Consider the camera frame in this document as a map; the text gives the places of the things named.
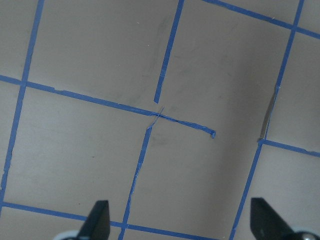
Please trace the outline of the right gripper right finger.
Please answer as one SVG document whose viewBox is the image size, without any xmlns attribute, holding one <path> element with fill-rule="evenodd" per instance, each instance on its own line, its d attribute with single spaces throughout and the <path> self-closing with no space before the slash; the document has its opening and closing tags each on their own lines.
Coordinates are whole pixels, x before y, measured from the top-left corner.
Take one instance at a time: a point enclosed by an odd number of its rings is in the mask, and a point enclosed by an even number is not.
<svg viewBox="0 0 320 240">
<path fill-rule="evenodd" d="M 256 240 L 290 240 L 295 232 L 262 197 L 250 200 L 250 230 Z"/>
</svg>

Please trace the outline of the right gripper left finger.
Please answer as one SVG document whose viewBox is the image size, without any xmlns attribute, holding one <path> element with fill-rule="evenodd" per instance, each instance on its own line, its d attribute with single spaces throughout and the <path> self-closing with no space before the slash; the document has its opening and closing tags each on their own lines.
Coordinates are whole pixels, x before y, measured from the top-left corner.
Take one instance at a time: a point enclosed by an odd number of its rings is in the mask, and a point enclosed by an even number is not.
<svg viewBox="0 0 320 240">
<path fill-rule="evenodd" d="M 77 234 L 78 240 L 107 240 L 110 236 L 108 200 L 98 200 Z"/>
</svg>

